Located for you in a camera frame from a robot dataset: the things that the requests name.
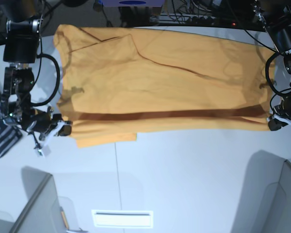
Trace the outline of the aluminium frame rail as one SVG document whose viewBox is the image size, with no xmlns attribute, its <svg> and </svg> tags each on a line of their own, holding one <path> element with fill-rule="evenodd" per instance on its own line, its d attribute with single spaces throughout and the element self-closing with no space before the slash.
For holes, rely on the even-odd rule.
<svg viewBox="0 0 291 233">
<path fill-rule="evenodd" d="M 161 14 L 159 16 L 151 16 L 149 22 L 154 25 L 173 25 L 173 26 L 201 26 L 214 27 L 218 22 L 217 18 L 202 15 L 180 15 L 180 14 Z"/>
</svg>

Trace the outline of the white paper label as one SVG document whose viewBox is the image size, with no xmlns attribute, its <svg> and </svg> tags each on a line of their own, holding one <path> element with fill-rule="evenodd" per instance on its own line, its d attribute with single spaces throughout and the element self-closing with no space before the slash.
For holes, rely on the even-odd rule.
<svg viewBox="0 0 291 233">
<path fill-rule="evenodd" d="M 95 227 L 123 229 L 153 228 L 153 211 L 92 210 Z"/>
</svg>

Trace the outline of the yellow-orange T-shirt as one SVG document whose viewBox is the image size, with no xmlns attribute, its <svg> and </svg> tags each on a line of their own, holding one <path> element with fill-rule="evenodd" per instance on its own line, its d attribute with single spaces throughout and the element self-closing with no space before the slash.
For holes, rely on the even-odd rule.
<svg viewBox="0 0 291 233">
<path fill-rule="evenodd" d="M 60 25 L 57 106 L 79 147 L 187 129 L 266 131 L 266 48 L 153 29 Z"/>
</svg>

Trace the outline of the grey bin right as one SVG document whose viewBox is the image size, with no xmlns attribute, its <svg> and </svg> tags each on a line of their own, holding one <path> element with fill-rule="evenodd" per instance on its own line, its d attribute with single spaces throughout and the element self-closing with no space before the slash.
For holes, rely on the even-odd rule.
<svg viewBox="0 0 291 233">
<path fill-rule="evenodd" d="M 233 233 L 291 233 L 291 163 L 246 177 Z"/>
</svg>

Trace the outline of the grey bin left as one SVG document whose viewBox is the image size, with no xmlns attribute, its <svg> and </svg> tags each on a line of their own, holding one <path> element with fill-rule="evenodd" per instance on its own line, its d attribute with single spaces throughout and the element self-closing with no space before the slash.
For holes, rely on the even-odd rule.
<svg viewBox="0 0 291 233">
<path fill-rule="evenodd" d="M 16 220 L 0 211 L 0 233 L 85 233 L 71 199 L 57 193 L 54 177 L 42 173 Z"/>
</svg>

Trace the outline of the grey bin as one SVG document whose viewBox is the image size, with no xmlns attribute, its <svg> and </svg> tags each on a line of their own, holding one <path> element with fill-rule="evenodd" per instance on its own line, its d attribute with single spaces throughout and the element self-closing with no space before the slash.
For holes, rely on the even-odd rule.
<svg viewBox="0 0 291 233">
<path fill-rule="evenodd" d="M 42 173 L 16 220 L 0 211 L 0 233 L 85 233 L 71 199 L 57 193 L 54 177 Z"/>
<path fill-rule="evenodd" d="M 233 233 L 291 233 L 291 163 L 246 177 Z"/>
</svg>

